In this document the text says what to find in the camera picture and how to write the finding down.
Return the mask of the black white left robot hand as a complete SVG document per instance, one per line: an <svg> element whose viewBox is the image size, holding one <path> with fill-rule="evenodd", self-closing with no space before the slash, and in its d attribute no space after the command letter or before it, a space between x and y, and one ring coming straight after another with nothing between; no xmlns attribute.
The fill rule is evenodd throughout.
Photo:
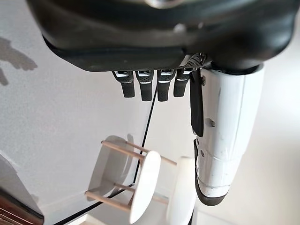
<svg viewBox="0 0 300 225"><path fill-rule="evenodd" d="M90 72L112 72L132 98L182 97L190 86L195 188L207 206L228 194L247 149L264 62L290 43L297 0L29 0L48 48Z"/></svg>

